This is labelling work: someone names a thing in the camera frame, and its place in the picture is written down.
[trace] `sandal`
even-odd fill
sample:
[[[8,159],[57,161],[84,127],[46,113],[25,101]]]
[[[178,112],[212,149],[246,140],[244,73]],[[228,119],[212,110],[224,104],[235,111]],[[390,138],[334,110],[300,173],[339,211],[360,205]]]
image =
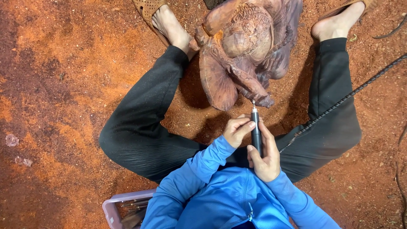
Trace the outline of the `sandal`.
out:
[[[318,18],[318,21],[338,15],[342,13],[348,6],[356,2],[363,2],[365,4],[365,11],[363,11],[362,16],[360,17],[363,17],[368,11],[374,9],[377,6],[377,0],[348,0],[348,2],[344,3],[343,5],[324,13],[321,17]]]
[[[160,33],[156,28],[154,28],[151,18],[155,12],[162,6],[167,4],[167,0],[133,0],[134,5],[137,8],[137,11],[143,17],[144,21],[147,22],[147,25],[158,35],[160,40],[164,43],[165,46],[170,45],[170,41]]]

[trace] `person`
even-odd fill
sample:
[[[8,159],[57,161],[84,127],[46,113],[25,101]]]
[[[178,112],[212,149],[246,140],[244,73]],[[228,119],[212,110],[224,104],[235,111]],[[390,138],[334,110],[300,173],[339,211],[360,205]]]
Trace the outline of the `person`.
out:
[[[310,120],[352,91],[346,40],[364,12],[356,2],[313,25],[319,40],[309,89]],[[281,154],[299,125],[274,137],[259,122],[264,157],[239,147],[254,128],[248,114],[232,119],[209,146],[171,134],[160,125],[195,51],[192,37],[167,5],[152,17],[170,42],[166,52],[127,93],[99,137],[119,165],[160,183],[148,203],[142,228],[339,228],[297,182],[340,157],[361,138],[353,99],[333,110]]]

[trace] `red sawdust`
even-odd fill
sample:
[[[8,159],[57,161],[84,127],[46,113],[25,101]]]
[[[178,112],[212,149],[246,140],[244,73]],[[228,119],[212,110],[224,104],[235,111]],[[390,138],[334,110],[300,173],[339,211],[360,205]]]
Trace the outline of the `red sawdust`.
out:
[[[304,1],[300,23],[305,26],[299,28],[290,70],[270,83],[276,105],[260,109],[273,134],[307,120],[315,55],[310,29],[338,4]],[[207,13],[198,0],[170,1],[170,7],[190,33]],[[357,35],[348,42],[354,87],[406,52],[405,27],[389,38],[372,39],[395,28],[406,9],[404,0],[385,1],[351,30],[350,37]],[[0,228],[108,228],[104,200],[156,187],[111,162],[97,139],[126,92],[164,50],[130,0],[0,2],[0,137],[20,139],[17,147],[0,144]],[[195,58],[163,125],[209,143],[229,118],[249,112],[250,102],[240,97],[231,111],[215,111],[198,69]],[[362,141],[297,184],[342,228],[400,228],[402,200],[394,175],[395,162],[407,160],[407,139],[397,146],[407,120],[406,85],[403,62],[359,93]],[[16,156],[32,160],[32,167],[15,164]],[[406,176],[401,180],[406,186]]]

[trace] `leg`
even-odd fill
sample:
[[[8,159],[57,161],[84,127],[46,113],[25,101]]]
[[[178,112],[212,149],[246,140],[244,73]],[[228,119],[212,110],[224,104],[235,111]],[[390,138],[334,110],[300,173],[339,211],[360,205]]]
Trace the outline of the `leg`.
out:
[[[309,91],[311,120],[352,91],[346,37],[363,10],[364,4],[358,2],[343,13],[313,26],[312,35],[319,39],[320,45],[317,48]],[[304,126],[306,124],[295,127],[288,134],[276,136],[278,149],[285,147]],[[287,147],[280,155],[281,168],[291,181],[299,181],[340,157],[355,146],[360,138],[361,130],[352,98]],[[239,148],[228,158],[228,162],[248,167],[246,157],[246,148]]]
[[[159,182],[205,146],[170,134],[160,125],[195,52],[188,48],[192,37],[168,6],[154,14],[153,25],[172,46],[123,98],[102,129],[99,143],[114,162]]]

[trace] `bare foot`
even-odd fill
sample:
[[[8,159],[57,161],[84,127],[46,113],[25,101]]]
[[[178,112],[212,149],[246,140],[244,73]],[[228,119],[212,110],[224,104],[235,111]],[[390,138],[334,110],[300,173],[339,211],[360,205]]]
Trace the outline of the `bare foot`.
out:
[[[338,37],[347,37],[350,28],[356,23],[364,10],[365,4],[356,2],[342,13],[315,23],[312,26],[311,35],[320,42]]]
[[[160,33],[168,38],[171,45],[183,50],[188,55],[189,60],[196,54],[196,51],[188,46],[192,36],[181,26],[168,5],[162,5],[155,12],[152,23]]]

